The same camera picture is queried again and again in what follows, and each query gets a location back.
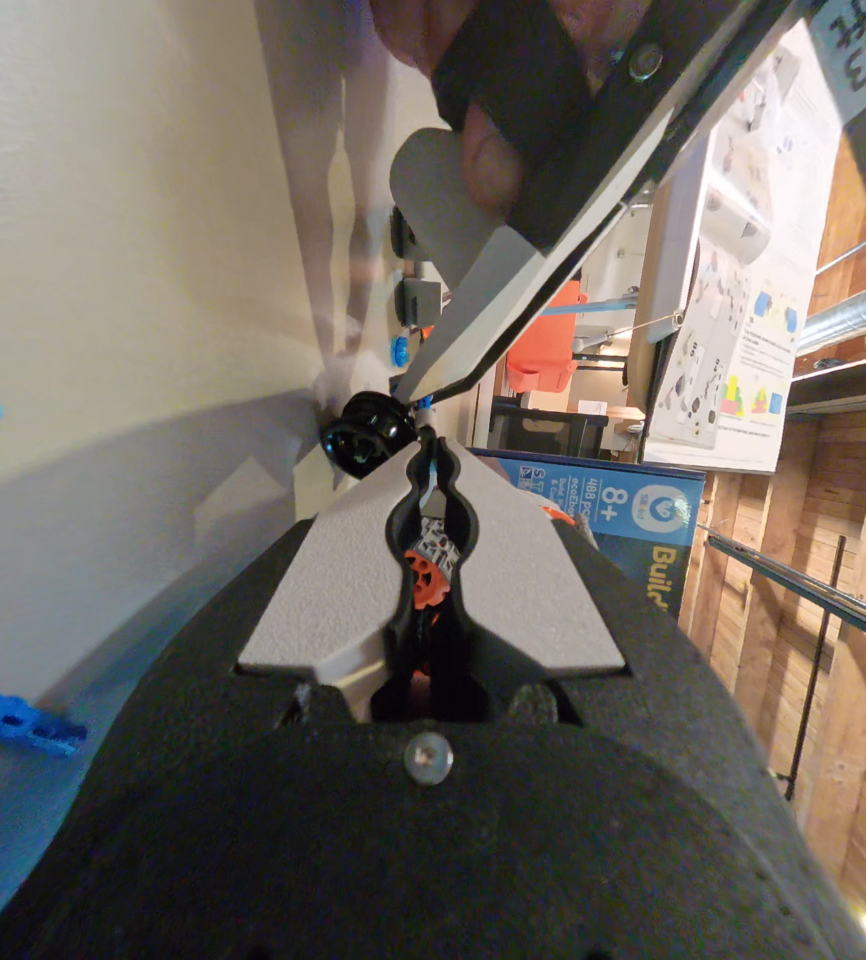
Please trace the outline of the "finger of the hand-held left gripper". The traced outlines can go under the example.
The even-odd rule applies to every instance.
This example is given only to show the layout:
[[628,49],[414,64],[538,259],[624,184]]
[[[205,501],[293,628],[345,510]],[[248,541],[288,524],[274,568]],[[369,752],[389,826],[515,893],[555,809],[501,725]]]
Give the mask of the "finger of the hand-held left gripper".
[[403,404],[475,386],[621,221],[583,218],[546,255],[503,225],[453,292],[433,333],[396,383]]

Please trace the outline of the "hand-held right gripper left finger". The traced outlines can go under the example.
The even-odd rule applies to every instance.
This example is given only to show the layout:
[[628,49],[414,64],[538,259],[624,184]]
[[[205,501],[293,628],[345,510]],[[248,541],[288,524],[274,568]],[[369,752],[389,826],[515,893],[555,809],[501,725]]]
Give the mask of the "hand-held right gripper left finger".
[[414,490],[407,467],[420,450],[410,443],[317,515],[239,655],[243,671],[282,669],[369,705],[390,676],[383,630],[404,583],[387,524]]

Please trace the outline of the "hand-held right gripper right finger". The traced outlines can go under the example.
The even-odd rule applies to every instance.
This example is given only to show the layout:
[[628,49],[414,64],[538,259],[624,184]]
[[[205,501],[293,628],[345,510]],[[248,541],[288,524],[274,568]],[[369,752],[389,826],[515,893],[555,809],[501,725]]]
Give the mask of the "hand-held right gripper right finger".
[[545,681],[621,674],[624,656],[555,522],[459,443],[438,443],[446,530],[460,549],[452,604],[468,671],[496,706]]

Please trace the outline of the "grey axle connector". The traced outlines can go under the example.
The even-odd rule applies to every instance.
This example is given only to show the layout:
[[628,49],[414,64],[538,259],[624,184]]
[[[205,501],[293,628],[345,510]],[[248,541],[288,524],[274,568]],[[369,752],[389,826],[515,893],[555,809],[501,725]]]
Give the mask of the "grey axle connector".
[[444,521],[446,498],[439,487],[439,428],[437,408],[430,395],[417,401],[412,409],[415,432],[426,461],[426,473],[420,485],[419,510],[424,519]]

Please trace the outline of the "person's left hand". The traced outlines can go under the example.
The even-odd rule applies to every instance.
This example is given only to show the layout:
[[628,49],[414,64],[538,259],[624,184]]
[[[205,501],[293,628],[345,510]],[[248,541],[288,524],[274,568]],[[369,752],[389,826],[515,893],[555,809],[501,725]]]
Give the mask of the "person's left hand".
[[379,37],[431,84],[461,138],[476,208],[507,218],[530,177],[582,121],[650,2],[371,2]]

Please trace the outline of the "orange storage bin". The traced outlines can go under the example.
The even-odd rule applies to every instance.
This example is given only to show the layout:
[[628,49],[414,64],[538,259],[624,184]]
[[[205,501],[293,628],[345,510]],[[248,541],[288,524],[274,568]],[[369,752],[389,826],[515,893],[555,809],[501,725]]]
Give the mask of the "orange storage bin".
[[559,314],[542,313],[523,331],[507,352],[506,372],[514,394],[533,391],[560,394],[569,386],[577,362],[573,359],[576,307],[585,303],[580,282],[571,280],[549,307],[569,307]]

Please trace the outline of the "small grey orange brick assembly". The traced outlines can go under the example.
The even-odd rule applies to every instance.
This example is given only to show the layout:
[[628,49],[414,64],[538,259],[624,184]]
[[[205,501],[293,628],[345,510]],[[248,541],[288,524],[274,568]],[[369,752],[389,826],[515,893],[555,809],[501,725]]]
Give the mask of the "small grey orange brick assembly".
[[395,316],[405,333],[415,334],[424,343],[432,334],[443,308],[443,282],[432,270],[432,258],[394,205],[389,221],[391,251],[402,267],[401,279],[393,290]]

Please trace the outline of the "large grey tracked brick vehicle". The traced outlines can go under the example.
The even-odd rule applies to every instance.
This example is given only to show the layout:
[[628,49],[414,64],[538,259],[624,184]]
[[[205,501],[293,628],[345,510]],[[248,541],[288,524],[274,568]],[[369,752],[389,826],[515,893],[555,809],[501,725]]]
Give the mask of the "large grey tracked brick vehicle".
[[387,719],[396,721],[487,722],[518,712],[530,722],[556,722],[557,694],[539,667],[504,645],[492,649],[488,663],[485,639],[461,623],[452,594],[460,551],[441,514],[425,510],[419,537],[404,551],[414,612],[403,668],[373,696],[373,718],[380,718],[385,696]]

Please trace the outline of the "blue cardboard box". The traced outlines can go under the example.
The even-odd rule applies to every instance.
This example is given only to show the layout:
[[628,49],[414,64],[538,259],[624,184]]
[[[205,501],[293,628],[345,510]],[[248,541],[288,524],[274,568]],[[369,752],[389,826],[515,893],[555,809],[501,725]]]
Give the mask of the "blue cardboard box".
[[704,489],[704,474],[518,451],[471,453],[511,486],[584,518],[599,549],[674,620],[680,606]]

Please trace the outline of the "instruction booklet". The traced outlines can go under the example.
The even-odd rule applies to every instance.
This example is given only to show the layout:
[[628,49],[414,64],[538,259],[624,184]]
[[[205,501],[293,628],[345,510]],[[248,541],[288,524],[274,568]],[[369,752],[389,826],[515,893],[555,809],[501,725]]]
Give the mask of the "instruction booklet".
[[775,471],[840,135],[799,25],[702,150],[695,273],[645,432],[646,462]]

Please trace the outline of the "blue connector pin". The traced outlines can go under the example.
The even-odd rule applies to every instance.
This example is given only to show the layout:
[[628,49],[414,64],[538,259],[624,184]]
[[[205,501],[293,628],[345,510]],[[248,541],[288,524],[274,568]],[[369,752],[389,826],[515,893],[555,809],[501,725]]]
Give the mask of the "blue connector pin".
[[85,726],[0,693],[0,747],[63,759],[77,753],[87,738]]

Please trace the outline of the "metal rail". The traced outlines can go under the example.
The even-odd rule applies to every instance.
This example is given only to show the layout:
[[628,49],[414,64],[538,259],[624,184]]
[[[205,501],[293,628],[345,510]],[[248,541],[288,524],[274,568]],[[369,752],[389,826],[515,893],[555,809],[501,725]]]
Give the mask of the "metal rail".
[[701,529],[706,534],[705,542],[708,546],[866,635],[866,602],[863,600],[794,570],[779,560],[716,532],[709,526],[701,525]]

